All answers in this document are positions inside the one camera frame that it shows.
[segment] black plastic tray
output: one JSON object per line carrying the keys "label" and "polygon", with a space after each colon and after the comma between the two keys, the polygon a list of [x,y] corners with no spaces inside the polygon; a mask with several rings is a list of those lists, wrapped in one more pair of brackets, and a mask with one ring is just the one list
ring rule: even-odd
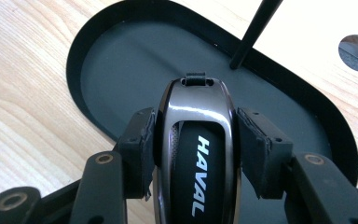
{"label": "black plastic tray", "polygon": [[[358,154],[337,108],[307,82],[252,49],[228,66],[240,40],[188,8],[168,1],[124,1],[80,30],[70,49],[67,81],[83,114],[117,140],[132,114],[158,108],[169,81],[188,72],[223,80],[236,107],[271,119],[295,151],[321,153],[356,184]],[[242,176],[240,223],[286,223],[283,200],[257,200]]]}

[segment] light wood surface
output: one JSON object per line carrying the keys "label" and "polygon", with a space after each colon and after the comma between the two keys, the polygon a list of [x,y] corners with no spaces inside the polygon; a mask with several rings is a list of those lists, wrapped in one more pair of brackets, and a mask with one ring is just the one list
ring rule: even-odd
{"label": "light wood surface", "polygon": [[[0,1],[0,192],[43,196],[81,177],[86,159],[114,142],[76,108],[65,64],[85,22],[116,1]],[[260,0],[179,1],[241,38]],[[358,35],[358,1],[285,0],[255,47],[324,93],[358,146],[358,72],[337,52]],[[153,204],[129,201],[130,223],[153,223]]]}

